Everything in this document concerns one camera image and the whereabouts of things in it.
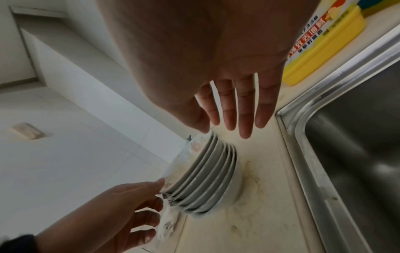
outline stainless steel sink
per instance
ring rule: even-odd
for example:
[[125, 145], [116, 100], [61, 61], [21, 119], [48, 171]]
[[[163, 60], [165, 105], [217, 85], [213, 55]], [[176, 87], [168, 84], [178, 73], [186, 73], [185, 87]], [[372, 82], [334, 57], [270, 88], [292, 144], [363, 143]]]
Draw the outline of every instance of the stainless steel sink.
[[400, 25], [277, 119], [328, 253], [400, 252]]

